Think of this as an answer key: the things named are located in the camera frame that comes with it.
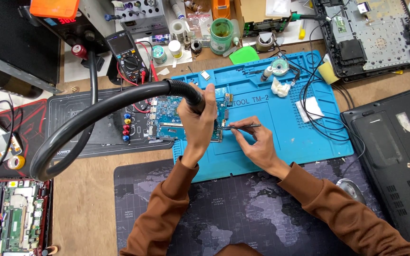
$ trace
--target brown long-sleeve shirt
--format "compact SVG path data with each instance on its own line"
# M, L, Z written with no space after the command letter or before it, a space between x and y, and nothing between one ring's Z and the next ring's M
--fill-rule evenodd
M135 221L128 246L121 256L165 255L175 227L189 203L188 190L199 171L178 159L172 172L151 193L148 208ZM329 180L319 180L296 163L278 183L295 197L302 208L328 224L330 229L355 252L362 255L409 255L410 243L368 207L353 200ZM246 244L227 245L218 256L261 255Z

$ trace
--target red knob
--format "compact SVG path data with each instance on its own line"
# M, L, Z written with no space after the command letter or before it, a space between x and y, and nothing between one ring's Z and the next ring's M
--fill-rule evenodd
M72 46L71 52L73 55L84 59L85 61L88 60L87 50L83 45L74 45Z

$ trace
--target wooden desk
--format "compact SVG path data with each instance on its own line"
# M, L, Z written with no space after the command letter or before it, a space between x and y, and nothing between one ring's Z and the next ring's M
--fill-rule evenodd
M324 52L324 43L316 41L313 48ZM310 50L308 43L286 46L288 53ZM198 61L168 67L169 77L190 72L187 65L198 72L232 65L204 49ZM261 59L271 53L261 54ZM107 77L98 79L99 89L118 87ZM89 80L58 85L61 90L78 86L80 91L89 90ZM360 82L345 84L356 106L367 104L410 89L410 71L402 75L388 74ZM342 95L335 92L340 111L347 109ZM143 153L121 154L75 160L54 181L52 241L60 247L58 256L72 255L117 255L115 208L113 197L113 170L122 165L133 165L172 158L172 150L157 150Z

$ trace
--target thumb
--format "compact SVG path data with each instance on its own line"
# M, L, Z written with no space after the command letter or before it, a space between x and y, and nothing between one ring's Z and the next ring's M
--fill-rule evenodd
M237 129L231 129L231 132L235 135L236 142L240 145L245 154L251 149L251 145L243 137L242 133Z
M214 91L214 84L208 84L205 89L205 109L203 114L213 117L216 116L216 94Z

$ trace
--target blue silicone repair mat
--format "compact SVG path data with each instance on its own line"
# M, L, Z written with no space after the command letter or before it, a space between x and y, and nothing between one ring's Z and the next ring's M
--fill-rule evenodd
M312 55L310 52L299 52L287 56L291 61L311 72L312 58L314 58L315 65L320 61L317 50L313 51ZM233 106L228 107L229 119L226 123L257 116L264 126L273 131L276 153L288 164L291 162L303 164L353 154L354 150L349 140L345 142L331 140L316 131L310 123L304 123L300 117L295 102L299 101L300 90L308 81L309 73L301 70L300 79L290 89L288 96L283 98L271 92L271 83L274 78L282 84L290 83L295 76L291 70L280 77L271 76L266 82L260 81L260 73L244 74L265 69L274 59L276 58L207 70L206 72L210 75L208 81L205 81L200 73L177 76L172 79L198 82L200 88L213 83L216 87L216 100L223 100L226 93L232 93ZM307 91L307 97L312 96L316 97L326 117L340 119L338 105L330 85L321 80L312 83ZM318 119L318 122L329 128L343 126L332 119ZM345 129L333 131L316 126L329 136L338 139L349 138ZM255 142L251 135L245 132L243 134L250 144ZM185 140L175 141L172 148L174 160L183 154L186 144ZM199 173L193 182L245 174L260 169L245 156L231 131L223 132L221 143L210 143L199 165Z

